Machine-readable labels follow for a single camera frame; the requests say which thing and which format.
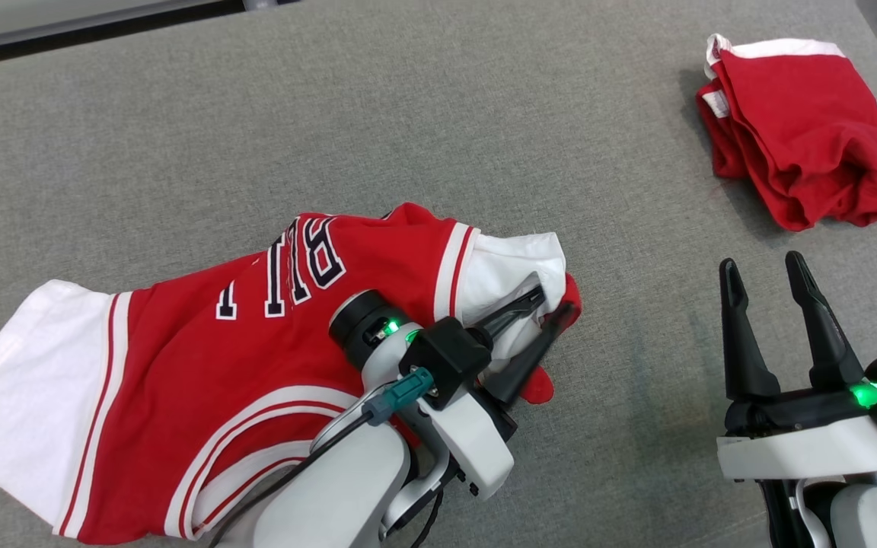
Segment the black cylindrical joint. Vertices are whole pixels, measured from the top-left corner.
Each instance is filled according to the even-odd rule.
[[[348,299],[330,320],[330,338],[344,351],[347,361],[361,371],[383,340],[377,339],[377,334],[390,322],[403,326],[410,319],[377,290],[360,292]]]

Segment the white fabric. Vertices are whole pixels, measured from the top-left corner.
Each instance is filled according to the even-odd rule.
[[[435,277],[435,320],[453,315],[451,309],[452,292],[456,290],[457,282],[462,280],[461,274],[459,279],[456,279],[459,257],[462,256],[463,264],[469,260],[470,251],[478,235],[480,235],[480,229],[470,228],[469,225],[463,225],[460,222],[457,222],[455,228],[452,228],[448,242],[445,243],[442,262],[438,264],[438,276]]]
[[[104,424],[107,423],[107,413],[110,412],[110,407],[121,388],[124,361],[128,355],[128,309],[131,306],[131,292],[114,295],[111,301],[111,305],[105,311],[107,320],[104,322],[104,333],[107,337],[104,337],[104,360],[100,364],[93,361],[81,363],[81,367],[84,368],[94,364],[100,365],[104,370],[104,380],[101,381],[100,395],[97,396],[97,403],[94,404],[97,409],[89,415],[93,419],[87,430],[86,451],[76,475],[71,476],[67,482],[66,495],[63,497],[63,508],[69,508],[69,520],[60,518],[53,525],[54,534],[71,538],[76,538],[80,534],[80,527],[83,527],[83,521],[87,519],[90,491],[94,483],[94,464],[97,462],[97,448],[100,447],[100,434],[104,430]],[[44,432],[43,435],[49,436],[49,433]]]
[[[838,45],[832,44],[832,42],[779,38],[734,46],[723,35],[711,34],[706,41],[706,67],[704,67],[706,76],[710,80],[716,79],[713,65],[719,62],[719,52],[723,50],[743,59],[773,58],[773,56],[839,56],[839,58],[845,56]]]
[[[567,260],[553,232],[515,238],[477,236],[459,273],[456,316],[465,325],[518,298],[538,283],[546,296],[535,314],[525,322],[514,323],[499,337],[487,371],[501,371],[509,358],[540,333],[543,316],[556,310],[567,290],[566,268]]]
[[[710,105],[710,110],[713,111],[716,118],[726,118],[730,115],[730,101],[726,100],[726,94],[723,91],[704,94],[703,100]]]
[[[66,510],[107,375],[111,301],[52,280],[0,332],[0,487],[50,524]]]

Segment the green led light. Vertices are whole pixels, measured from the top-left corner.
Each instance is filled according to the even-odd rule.
[[[871,409],[877,403],[877,386],[874,384],[856,384],[849,387],[855,399],[864,409]]]

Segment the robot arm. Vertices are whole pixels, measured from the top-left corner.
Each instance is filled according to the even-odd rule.
[[[780,391],[767,370],[733,260],[720,264],[726,396],[723,475],[759,483],[775,548],[877,548],[877,360],[862,371],[800,253],[786,256],[811,344],[811,388]],[[808,485],[811,478],[845,482]]]
[[[330,335],[361,372],[365,396],[317,435],[303,464],[247,504],[267,502],[247,513],[254,521],[229,534],[246,510],[232,514],[213,545],[224,537],[225,548],[377,548],[453,478],[488,499],[514,464],[505,446],[516,428],[508,409],[572,305],[561,304],[533,343],[484,386],[477,375],[490,364],[498,334],[543,300],[538,286],[472,327],[451,317],[421,327],[378,292],[354,295],[334,315]],[[428,470],[410,473],[413,451],[389,423],[393,414],[431,455]]]

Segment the gray fabric surface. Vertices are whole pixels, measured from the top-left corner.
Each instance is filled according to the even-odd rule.
[[[798,388],[783,254],[805,254],[867,363],[877,225],[783,232],[713,177],[693,104],[713,32],[836,42],[877,97],[877,42],[835,0],[307,0],[0,63],[0,327],[49,278],[143,287],[262,249],[301,211],[410,200],[555,231],[585,303],[546,360],[556,398],[516,409],[511,478],[489,502],[449,489],[426,546],[764,545],[757,490],[716,464],[717,265],[740,264]],[[0,547],[73,545],[0,490]]]

